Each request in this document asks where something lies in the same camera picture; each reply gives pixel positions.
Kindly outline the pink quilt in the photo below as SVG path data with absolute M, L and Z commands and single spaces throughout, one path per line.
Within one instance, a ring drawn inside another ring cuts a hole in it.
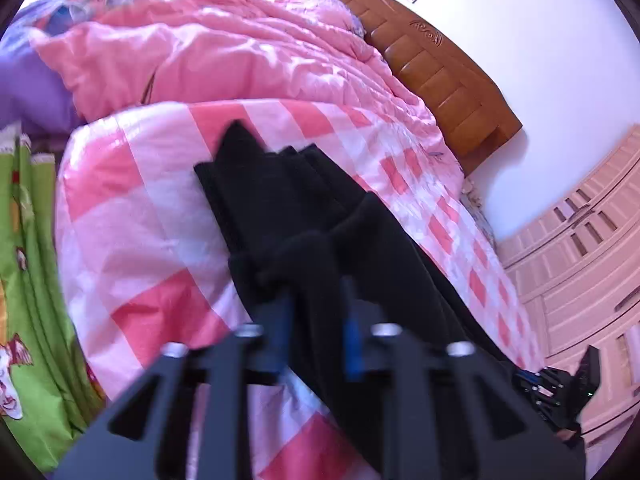
M 82 17 L 29 35 L 93 122 L 159 102 L 284 99 L 363 108 L 449 148 L 424 102 L 330 0 L 70 0 Z

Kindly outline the pink checkered bed sheet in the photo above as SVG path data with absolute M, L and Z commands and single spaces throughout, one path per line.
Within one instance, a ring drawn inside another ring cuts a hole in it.
M 431 115 L 289 100 L 163 103 L 78 129 L 58 175 L 63 295 L 110 399 L 166 342 L 198 348 L 247 320 L 193 170 L 233 119 L 268 148 L 318 145 L 390 207 L 499 349 L 530 370 L 542 363 L 510 278 L 460 203 L 462 171 Z

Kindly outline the black sweatpants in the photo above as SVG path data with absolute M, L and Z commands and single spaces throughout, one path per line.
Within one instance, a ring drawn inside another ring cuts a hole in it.
M 195 173 L 229 251 L 248 313 L 292 301 L 288 365 L 326 404 L 358 453 L 380 466 L 378 393 L 345 376 L 348 300 L 376 304 L 383 318 L 442 347 L 468 340 L 499 363 L 506 355 L 448 278 L 382 200 L 316 146 L 267 152 L 240 122 L 228 125 L 211 162 Z

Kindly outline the purple pillow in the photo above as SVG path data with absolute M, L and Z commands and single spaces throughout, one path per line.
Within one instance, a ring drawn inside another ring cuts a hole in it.
M 85 125 L 61 76 L 40 58 L 29 39 L 33 32 L 59 34 L 70 14 L 58 14 L 63 0 L 38 0 L 17 13 L 1 38 L 1 125 L 20 124 L 24 133 L 70 133 Z M 43 29 L 40 20 L 52 22 Z

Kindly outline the floral nightstand cover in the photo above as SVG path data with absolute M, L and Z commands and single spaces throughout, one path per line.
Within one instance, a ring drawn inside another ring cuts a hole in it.
M 490 246 L 492 248 L 496 248 L 494 230 L 484 214 L 483 201 L 480 197 L 480 192 L 478 192 L 478 189 L 471 179 L 465 179 L 463 181 L 460 202 L 465 206 L 465 209 L 471 215 L 480 232 L 484 234 L 484 237 L 486 237 Z

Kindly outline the brown wooden headboard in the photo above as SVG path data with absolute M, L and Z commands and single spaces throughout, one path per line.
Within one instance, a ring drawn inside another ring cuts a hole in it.
M 498 86 L 434 25 L 396 0 L 340 0 L 393 75 L 434 114 L 468 176 L 522 128 Z

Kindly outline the light wood wardrobe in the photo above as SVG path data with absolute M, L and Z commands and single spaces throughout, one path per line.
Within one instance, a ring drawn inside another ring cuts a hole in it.
M 573 373 L 600 351 L 601 385 L 582 411 L 587 474 L 622 442 L 639 411 L 639 128 L 498 255 L 547 364 Z

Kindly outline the green cartoon cloth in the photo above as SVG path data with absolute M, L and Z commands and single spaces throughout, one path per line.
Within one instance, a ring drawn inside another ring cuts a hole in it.
M 56 167 L 20 125 L 1 130 L 1 420 L 44 474 L 105 396 L 67 313 L 53 240 Z

